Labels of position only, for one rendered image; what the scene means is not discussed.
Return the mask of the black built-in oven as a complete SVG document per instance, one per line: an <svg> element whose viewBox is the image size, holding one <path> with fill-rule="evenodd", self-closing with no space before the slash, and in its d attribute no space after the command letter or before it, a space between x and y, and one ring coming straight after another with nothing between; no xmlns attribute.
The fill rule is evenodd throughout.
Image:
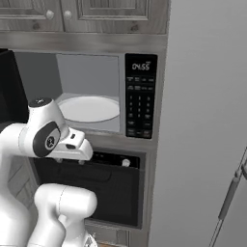
<svg viewBox="0 0 247 247"><path fill-rule="evenodd" d="M124 159L130 166L122 166ZM130 228L142 226L146 155L138 151L95 148L91 160L79 165L65 159L35 158L33 171L37 183L59 183L86 188L96 193L93 221Z"/></svg>

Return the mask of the silver microwave oven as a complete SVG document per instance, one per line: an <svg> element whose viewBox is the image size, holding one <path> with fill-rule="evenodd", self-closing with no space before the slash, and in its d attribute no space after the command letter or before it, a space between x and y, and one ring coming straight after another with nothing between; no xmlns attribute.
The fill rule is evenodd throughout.
<svg viewBox="0 0 247 247"><path fill-rule="evenodd" d="M71 97L103 96L120 105L120 115L114 119L97 123L65 119L70 127L151 138L157 55L31 51L14 55L29 100L47 96L59 106Z"/></svg>

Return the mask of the grey wooden tall cabinet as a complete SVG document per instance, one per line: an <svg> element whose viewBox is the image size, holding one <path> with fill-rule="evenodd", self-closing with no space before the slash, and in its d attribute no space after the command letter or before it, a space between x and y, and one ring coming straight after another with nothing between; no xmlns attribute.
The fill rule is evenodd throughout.
<svg viewBox="0 0 247 247"><path fill-rule="evenodd" d="M164 86L167 37L165 35L133 34L110 35L0 32L0 48L9 48L14 51L31 51L40 53L63 52L108 55L135 53L155 54L158 56L153 127L152 136L150 139L128 137L119 133L84 129L91 143L97 148L121 151L138 151L146 155L142 226L140 228L130 228L99 221L90 221L89 225L128 231L129 247L148 247L151 229L151 211L158 134Z"/></svg>

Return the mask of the grey wooden cupboard door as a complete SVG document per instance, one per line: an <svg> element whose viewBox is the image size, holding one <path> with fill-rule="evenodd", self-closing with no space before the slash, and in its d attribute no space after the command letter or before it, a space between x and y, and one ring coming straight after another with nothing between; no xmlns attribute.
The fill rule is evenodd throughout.
<svg viewBox="0 0 247 247"><path fill-rule="evenodd" d="M0 0L0 31L63 32L60 0Z"/></svg>
<svg viewBox="0 0 247 247"><path fill-rule="evenodd" d="M149 34L166 33L170 0L61 0L70 33Z"/></svg>

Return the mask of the white microwave turntable plate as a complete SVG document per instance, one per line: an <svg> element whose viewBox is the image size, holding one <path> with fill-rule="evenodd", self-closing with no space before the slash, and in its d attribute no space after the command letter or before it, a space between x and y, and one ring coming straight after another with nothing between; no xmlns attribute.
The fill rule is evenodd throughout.
<svg viewBox="0 0 247 247"><path fill-rule="evenodd" d="M120 105L103 96L76 96L59 103L64 118L73 122L97 123L120 115Z"/></svg>

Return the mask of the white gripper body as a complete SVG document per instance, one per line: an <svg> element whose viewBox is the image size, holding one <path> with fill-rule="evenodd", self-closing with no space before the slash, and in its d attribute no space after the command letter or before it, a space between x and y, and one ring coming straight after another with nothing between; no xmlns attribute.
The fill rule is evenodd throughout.
<svg viewBox="0 0 247 247"><path fill-rule="evenodd" d="M93 156L93 148L87 139L76 147L71 144L58 144L56 148L48 155L54 159L72 159L72 160L90 160Z"/></svg>

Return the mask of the grey wooden drawer front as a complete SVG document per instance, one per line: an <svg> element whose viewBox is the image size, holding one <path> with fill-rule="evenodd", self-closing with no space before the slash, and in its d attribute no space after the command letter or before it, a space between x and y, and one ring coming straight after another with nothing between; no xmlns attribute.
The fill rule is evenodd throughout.
<svg viewBox="0 0 247 247"><path fill-rule="evenodd" d="M129 247L128 231L93 225L87 225L86 229L97 243Z"/></svg>

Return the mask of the grey fridge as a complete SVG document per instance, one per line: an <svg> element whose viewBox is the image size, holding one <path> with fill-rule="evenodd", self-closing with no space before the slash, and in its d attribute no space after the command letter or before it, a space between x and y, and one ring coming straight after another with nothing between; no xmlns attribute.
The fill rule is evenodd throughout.
<svg viewBox="0 0 247 247"><path fill-rule="evenodd" d="M247 147L247 0L172 0L149 247L208 247Z"/></svg>

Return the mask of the grey panelled cabinet door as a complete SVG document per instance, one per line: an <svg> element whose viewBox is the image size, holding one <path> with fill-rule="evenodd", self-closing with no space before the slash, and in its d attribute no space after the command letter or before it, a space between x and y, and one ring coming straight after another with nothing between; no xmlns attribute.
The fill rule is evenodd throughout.
<svg viewBox="0 0 247 247"><path fill-rule="evenodd" d="M38 185L28 158L21 156L13 158L8 187L14 197L27 208L32 205Z"/></svg>

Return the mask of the black microwave door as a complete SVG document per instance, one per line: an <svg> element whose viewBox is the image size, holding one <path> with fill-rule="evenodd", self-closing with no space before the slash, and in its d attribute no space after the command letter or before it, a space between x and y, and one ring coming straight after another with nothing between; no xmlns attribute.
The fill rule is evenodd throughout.
<svg viewBox="0 0 247 247"><path fill-rule="evenodd" d="M28 101L15 60L9 49L0 49L0 123L27 123Z"/></svg>

